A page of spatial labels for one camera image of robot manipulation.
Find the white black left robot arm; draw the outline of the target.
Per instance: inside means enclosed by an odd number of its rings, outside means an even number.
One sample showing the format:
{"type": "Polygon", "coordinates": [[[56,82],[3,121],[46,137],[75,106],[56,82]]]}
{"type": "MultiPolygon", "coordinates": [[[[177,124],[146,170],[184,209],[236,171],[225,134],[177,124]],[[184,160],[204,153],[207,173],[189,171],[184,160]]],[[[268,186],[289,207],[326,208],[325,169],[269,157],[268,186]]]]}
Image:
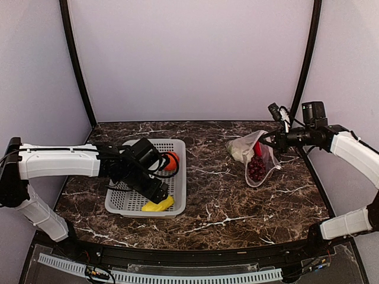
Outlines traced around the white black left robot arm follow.
{"type": "Polygon", "coordinates": [[[79,146],[35,146],[10,139],[1,158],[1,206],[19,211],[71,258],[83,254],[69,221],[57,215],[30,185],[30,180],[60,176],[109,178],[125,183],[155,204],[168,197],[168,185],[158,175],[169,163],[148,139],[128,146],[99,142],[79,146]]]}

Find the orange toy fruit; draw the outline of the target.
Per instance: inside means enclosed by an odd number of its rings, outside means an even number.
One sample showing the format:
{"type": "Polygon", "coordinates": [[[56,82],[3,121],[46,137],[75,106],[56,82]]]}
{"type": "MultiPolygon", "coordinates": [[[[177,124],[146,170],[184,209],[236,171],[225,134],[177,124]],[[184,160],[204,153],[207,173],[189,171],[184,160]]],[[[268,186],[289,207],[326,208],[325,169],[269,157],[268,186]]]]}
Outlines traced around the orange toy fruit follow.
{"type": "Polygon", "coordinates": [[[164,171],[175,171],[178,168],[180,159],[175,152],[166,152],[163,154],[163,157],[165,158],[164,171]]]}

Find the large yellow toy fruit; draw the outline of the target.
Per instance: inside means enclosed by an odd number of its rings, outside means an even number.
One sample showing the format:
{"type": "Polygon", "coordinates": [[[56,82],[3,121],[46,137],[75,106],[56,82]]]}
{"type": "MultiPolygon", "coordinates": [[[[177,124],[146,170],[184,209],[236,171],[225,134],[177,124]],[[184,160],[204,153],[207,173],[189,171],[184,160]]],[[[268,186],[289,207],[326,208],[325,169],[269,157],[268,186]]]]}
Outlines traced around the large yellow toy fruit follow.
{"type": "Polygon", "coordinates": [[[159,203],[154,203],[149,201],[142,207],[143,212],[162,212],[166,211],[174,204],[174,198],[172,196],[168,196],[166,199],[160,201],[159,203]]]}

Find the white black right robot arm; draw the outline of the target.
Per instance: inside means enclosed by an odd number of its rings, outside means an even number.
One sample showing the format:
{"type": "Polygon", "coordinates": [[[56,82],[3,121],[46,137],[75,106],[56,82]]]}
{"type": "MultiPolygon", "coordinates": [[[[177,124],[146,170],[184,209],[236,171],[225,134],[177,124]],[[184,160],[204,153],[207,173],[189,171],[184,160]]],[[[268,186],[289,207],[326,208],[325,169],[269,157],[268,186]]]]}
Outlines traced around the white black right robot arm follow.
{"type": "Polygon", "coordinates": [[[326,178],[327,185],[346,186],[349,197],[358,197],[352,191],[353,186],[364,187],[361,191],[364,196],[358,199],[357,205],[349,204],[347,209],[342,209],[342,203],[336,200],[342,196],[341,189],[329,194],[339,215],[310,228],[310,238],[302,244],[306,256],[316,256],[324,249],[325,241],[378,231],[378,152],[353,131],[341,125],[277,129],[262,135],[259,141],[282,153],[290,147],[303,146],[324,150],[332,157],[325,167],[317,160],[316,168],[326,178]]]}

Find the red toy bell pepper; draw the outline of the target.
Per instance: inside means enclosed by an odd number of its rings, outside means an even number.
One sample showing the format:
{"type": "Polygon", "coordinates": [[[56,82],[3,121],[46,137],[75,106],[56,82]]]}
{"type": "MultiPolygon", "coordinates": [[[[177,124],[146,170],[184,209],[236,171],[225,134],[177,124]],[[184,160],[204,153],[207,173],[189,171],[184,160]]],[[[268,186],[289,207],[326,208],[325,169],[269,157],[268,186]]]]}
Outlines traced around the red toy bell pepper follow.
{"type": "Polygon", "coordinates": [[[260,142],[256,142],[254,147],[253,147],[253,150],[254,150],[254,154],[256,157],[262,157],[263,154],[262,154],[262,147],[261,147],[261,144],[260,142]]]}

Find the dark red toy grapes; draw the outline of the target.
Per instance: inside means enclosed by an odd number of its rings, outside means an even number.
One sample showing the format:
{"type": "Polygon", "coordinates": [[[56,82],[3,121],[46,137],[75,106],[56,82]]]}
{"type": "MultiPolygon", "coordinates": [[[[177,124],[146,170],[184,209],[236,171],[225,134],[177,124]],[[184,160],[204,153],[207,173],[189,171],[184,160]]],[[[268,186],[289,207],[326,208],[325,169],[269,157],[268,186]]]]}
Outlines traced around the dark red toy grapes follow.
{"type": "Polygon", "coordinates": [[[252,157],[250,162],[247,165],[248,176],[254,182],[260,182],[263,180],[267,174],[266,166],[262,157],[252,157]]]}

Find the white green toy cauliflower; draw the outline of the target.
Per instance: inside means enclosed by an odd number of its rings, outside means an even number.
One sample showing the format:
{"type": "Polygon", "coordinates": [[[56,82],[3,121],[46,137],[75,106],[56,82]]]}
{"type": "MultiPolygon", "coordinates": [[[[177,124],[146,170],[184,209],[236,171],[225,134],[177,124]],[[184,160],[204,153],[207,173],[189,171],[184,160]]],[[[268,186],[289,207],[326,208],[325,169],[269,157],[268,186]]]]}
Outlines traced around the white green toy cauliflower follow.
{"type": "Polygon", "coordinates": [[[247,139],[244,138],[228,141],[226,148],[228,153],[237,162],[244,163],[253,156],[251,142],[248,142],[247,139]]]}

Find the clear pink-dotted zip bag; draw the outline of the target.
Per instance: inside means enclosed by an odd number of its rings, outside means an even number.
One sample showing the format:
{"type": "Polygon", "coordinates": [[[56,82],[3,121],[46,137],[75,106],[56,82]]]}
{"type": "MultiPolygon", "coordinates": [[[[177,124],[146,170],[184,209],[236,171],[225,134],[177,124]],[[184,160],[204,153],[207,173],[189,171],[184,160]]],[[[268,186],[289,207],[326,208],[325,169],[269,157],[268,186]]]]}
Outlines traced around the clear pink-dotted zip bag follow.
{"type": "Polygon", "coordinates": [[[252,188],[261,186],[274,170],[281,169],[273,149],[259,141],[267,133],[258,130],[226,143],[227,151],[233,159],[243,163],[245,181],[252,188]]]}

